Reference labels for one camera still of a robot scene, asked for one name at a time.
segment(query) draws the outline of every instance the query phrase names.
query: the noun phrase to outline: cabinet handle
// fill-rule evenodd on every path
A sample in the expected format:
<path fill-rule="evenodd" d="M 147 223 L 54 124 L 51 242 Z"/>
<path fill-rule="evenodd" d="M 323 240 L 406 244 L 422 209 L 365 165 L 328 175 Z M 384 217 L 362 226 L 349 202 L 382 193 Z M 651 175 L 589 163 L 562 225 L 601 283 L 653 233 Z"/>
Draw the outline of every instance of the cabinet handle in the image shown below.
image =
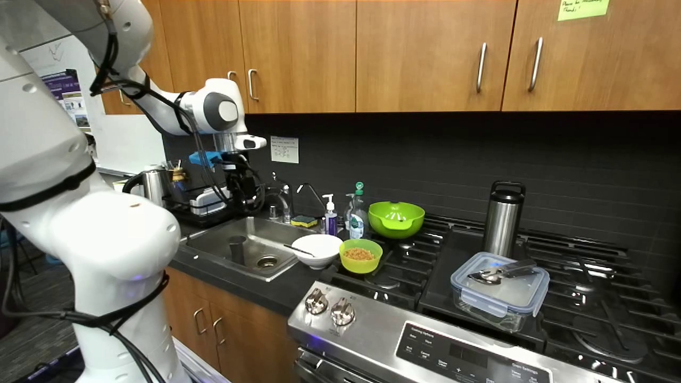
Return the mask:
<path fill-rule="evenodd" d="M 208 330 L 206 327 L 204 327 L 203 330 L 199 330 L 199 321 L 198 321 L 197 317 L 199 316 L 199 313 L 202 313 L 202 315 L 203 315 L 203 312 L 204 312 L 204 308 L 203 308 L 203 307 L 201 307 L 200 309 L 194 311 L 194 324 L 196 325 L 196 332 L 197 332 L 199 335 L 205 333 L 205 332 Z"/>
<path fill-rule="evenodd" d="M 532 82 L 530 83 L 530 92 L 535 90 L 537 85 L 537 72 L 539 72 L 539 59 L 541 58 L 541 49 L 544 47 L 544 38 L 540 37 L 537 40 L 537 54 L 535 55 L 535 68 L 532 70 Z"/>
<path fill-rule="evenodd" d="M 482 43 L 482 51 L 480 52 L 480 66 L 477 68 L 477 87 L 475 88 L 480 93 L 482 87 L 482 67 L 485 66 L 485 55 L 487 54 L 487 43 Z"/>
<path fill-rule="evenodd" d="M 125 106 L 131 106 L 132 105 L 129 102 L 125 102 L 125 100 L 123 99 L 123 91 L 122 90 L 120 90 L 120 89 L 118 90 L 118 95 L 121 97 L 121 104 L 123 104 Z"/>
<path fill-rule="evenodd" d="M 217 320 L 216 320 L 215 322 L 213 322 L 213 332 L 215 333 L 215 346 L 216 346 L 216 347 L 219 346 L 219 345 L 221 345 L 221 344 L 223 344 L 223 343 L 225 343 L 225 338 L 222 338 L 222 340 L 217 340 L 217 339 L 218 339 L 218 336 L 217 336 L 217 324 L 220 323 L 220 322 L 222 322 L 222 317 L 217 318 Z"/>
<path fill-rule="evenodd" d="M 249 96 L 251 96 L 251 99 L 253 101 L 257 101 L 257 100 L 259 100 L 259 98 L 253 96 L 253 74 L 254 73 L 257 73 L 257 70 L 249 69 Z"/>

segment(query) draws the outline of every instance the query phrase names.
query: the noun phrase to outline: black tile wall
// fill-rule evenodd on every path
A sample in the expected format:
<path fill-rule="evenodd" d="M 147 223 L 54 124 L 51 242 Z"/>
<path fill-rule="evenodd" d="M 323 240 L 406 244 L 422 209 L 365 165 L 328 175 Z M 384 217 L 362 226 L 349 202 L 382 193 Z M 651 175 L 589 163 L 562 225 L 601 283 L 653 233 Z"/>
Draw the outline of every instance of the black tile wall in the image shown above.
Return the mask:
<path fill-rule="evenodd" d="M 521 226 L 628 247 L 666 293 L 681 267 L 680 121 L 679 112 L 247 116 L 251 134 L 300 139 L 299 164 L 252 152 L 261 176 L 275 171 L 294 187 L 335 193 L 341 212 L 363 181 L 369 202 L 483 221 L 492 182 L 520 181 Z M 168 159 L 194 150 L 190 139 L 165 143 Z M 321 210 L 308 191 L 294 204 L 298 213 Z"/>

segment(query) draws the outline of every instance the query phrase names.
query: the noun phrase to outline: kitchen sink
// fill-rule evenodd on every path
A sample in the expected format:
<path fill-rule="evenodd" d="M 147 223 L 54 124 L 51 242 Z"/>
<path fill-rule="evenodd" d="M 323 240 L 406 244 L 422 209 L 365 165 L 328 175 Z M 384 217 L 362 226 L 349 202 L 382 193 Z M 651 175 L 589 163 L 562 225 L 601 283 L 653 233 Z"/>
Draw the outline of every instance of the kitchen sink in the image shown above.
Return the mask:
<path fill-rule="evenodd" d="M 291 245 L 301 236 L 315 233 L 269 219 L 247 217 L 191 235 L 180 242 L 180 248 L 194 254 L 195 258 L 208 258 L 241 273 L 271 281 L 298 261 L 284 244 Z M 242 242 L 243 245 L 241 248 L 237 245 L 235 253 L 230 242 Z"/>

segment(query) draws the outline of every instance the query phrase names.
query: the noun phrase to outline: green colander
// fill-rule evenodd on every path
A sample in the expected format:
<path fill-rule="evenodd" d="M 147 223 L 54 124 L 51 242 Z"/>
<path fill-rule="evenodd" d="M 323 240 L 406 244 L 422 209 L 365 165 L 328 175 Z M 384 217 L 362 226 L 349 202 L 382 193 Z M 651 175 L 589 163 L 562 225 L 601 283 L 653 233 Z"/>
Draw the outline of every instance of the green colander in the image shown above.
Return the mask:
<path fill-rule="evenodd" d="M 369 206 L 371 228 L 386 238 L 413 236 L 423 226 L 425 215 L 425 210 L 406 202 L 376 202 Z"/>

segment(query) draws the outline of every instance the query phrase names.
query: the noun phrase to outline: blue lid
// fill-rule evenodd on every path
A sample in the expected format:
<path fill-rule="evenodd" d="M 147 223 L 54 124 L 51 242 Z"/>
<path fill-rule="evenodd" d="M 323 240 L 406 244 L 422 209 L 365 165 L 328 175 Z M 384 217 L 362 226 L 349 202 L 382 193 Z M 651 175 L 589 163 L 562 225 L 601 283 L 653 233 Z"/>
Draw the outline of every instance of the blue lid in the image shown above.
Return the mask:
<path fill-rule="evenodd" d="M 535 267 L 534 274 L 503 279 L 499 285 L 481 284 L 468 278 L 468 274 L 511 262 L 515 260 L 480 252 L 455 271 L 450 282 L 453 288 L 461 291 L 465 303 L 493 316 L 502 318 L 508 311 L 537 316 L 548 291 L 550 277 L 546 270 Z"/>

